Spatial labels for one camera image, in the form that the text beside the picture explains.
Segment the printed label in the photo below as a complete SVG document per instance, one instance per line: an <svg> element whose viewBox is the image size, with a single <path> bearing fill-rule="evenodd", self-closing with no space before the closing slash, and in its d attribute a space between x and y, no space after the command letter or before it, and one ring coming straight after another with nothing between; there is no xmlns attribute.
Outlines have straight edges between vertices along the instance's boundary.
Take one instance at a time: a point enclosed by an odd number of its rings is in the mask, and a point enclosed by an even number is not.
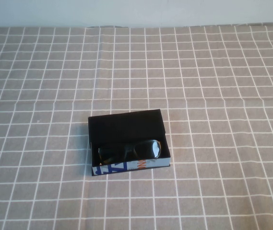
<svg viewBox="0 0 273 230"><path fill-rule="evenodd" d="M169 166L170 158L151 159L151 160L140 160L130 161L118 164L108 164L103 166L93 167L94 175L102 175L109 173L124 172L132 169L145 169L153 167Z"/></svg>

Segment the grid pattern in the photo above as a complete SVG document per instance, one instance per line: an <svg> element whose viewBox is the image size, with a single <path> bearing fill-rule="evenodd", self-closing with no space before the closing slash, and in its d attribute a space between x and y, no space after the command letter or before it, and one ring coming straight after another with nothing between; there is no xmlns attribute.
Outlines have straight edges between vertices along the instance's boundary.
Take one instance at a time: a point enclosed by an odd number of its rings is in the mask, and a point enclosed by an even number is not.
<svg viewBox="0 0 273 230"><path fill-rule="evenodd" d="M171 166L92 177L87 118L156 108ZM0 28L9 229L273 229L273 25Z"/></svg>

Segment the black sunglasses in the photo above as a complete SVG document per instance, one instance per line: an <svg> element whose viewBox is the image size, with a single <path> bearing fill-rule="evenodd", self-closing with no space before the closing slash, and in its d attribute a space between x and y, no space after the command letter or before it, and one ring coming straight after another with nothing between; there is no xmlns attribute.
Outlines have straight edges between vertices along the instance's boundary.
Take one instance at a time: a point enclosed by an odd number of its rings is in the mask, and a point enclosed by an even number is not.
<svg viewBox="0 0 273 230"><path fill-rule="evenodd" d="M136 143L118 143L98 149L100 164L155 159L160 156L161 143L157 140L145 140Z"/></svg>

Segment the black box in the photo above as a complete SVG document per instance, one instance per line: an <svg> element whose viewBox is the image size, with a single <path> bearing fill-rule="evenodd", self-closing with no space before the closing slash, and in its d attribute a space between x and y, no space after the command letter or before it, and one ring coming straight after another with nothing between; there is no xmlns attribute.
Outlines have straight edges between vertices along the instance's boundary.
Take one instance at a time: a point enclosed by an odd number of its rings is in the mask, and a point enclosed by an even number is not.
<svg viewBox="0 0 273 230"><path fill-rule="evenodd" d="M93 175L170 165L159 109L92 116L88 129Z"/></svg>

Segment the gray tablecloth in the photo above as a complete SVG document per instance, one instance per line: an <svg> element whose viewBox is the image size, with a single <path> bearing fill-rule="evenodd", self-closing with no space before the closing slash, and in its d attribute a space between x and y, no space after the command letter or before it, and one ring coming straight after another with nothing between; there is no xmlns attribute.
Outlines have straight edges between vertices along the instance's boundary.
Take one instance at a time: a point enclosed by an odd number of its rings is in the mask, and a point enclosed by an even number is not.
<svg viewBox="0 0 273 230"><path fill-rule="evenodd" d="M88 116L156 108L171 166L92 177ZM273 230L273 25L0 28L0 229Z"/></svg>

